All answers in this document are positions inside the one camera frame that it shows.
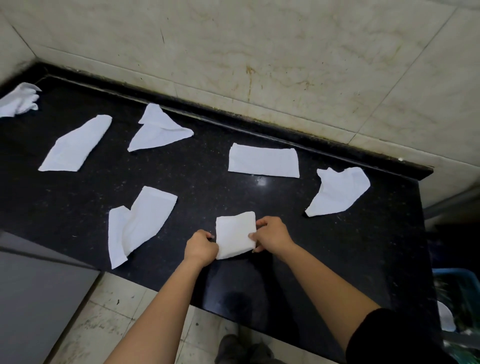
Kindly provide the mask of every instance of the person's left hand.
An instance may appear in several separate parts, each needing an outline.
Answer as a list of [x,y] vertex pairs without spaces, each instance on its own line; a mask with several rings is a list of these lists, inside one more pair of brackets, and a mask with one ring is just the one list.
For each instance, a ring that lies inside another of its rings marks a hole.
[[187,241],[183,260],[194,261],[202,267],[212,263],[218,254],[218,245],[208,241],[211,237],[212,234],[205,230],[196,231]]

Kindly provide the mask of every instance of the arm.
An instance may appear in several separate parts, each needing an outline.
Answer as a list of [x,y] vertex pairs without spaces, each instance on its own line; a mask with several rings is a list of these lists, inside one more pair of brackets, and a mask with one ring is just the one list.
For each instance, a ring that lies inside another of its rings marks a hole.
[[187,241],[185,257],[105,364],[173,364],[193,287],[203,267],[218,253],[212,235],[198,230]]
[[313,255],[296,245],[280,218],[266,216],[250,238],[283,260],[303,287],[343,350],[365,317],[380,308]]

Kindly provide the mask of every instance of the tiled floor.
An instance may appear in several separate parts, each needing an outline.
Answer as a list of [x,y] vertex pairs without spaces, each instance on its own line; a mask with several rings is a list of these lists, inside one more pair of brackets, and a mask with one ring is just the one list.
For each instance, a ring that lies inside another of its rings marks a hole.
[[[155,295],[155,291],[106,273],[50,363],[103,363]],[[228,320],[190,306],[176,364],[213,364],[218,343],[234,327]],[[264,334],[253,331],[251,337],[253,342],[263,340],[287,364],[334,363]]]

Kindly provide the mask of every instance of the crumpled white cloth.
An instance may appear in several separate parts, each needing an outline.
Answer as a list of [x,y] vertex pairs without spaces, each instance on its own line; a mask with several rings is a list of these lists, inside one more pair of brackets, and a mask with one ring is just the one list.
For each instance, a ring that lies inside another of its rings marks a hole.
[[12,92],[0,98],[0,118],[38,110],[38,105],[35,103],[39,98],[37,91],[41,90],[33,84],[27,82],[19,84]]
[[97,115],[80,128],[61,136],[38,170],[78,171],[111,123],[111,116]]
[[264,176],[300,177],[299,159],[293,148],[258,148],[233,143],[228,154],[228,170]]
[[312,203],[305,210],[308,216],[345,211],[370,187],[370,181],[360,167],[343,172],[333,169],[317,170],[322,184]]
[[108,214],[108,253],[112,269],[157,235],[177,202],[174,194],[144,186],[129,210],[120,206]]
[[255,242],[248,237],[256,232],[255,213],[244,212],[236,216],[216,218],[217,259],[226,259],[243,254],[255,248]]
[[165,146],[193,135],[191,129],[182,128],[174,122],[158,104],[148,104],[138,123],[143,126],[130,141],[129,152]]

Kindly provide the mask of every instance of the person's right arm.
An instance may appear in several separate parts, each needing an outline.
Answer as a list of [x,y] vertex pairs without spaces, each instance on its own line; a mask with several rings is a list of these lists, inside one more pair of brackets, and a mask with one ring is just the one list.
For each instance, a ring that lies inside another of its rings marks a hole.
[[380,308],[374,301],[345,281],[309,252],[296,245],[280,218],[265,216],[250,238],[275,254],[292,270],[318,313],[343,350],[365,317]]

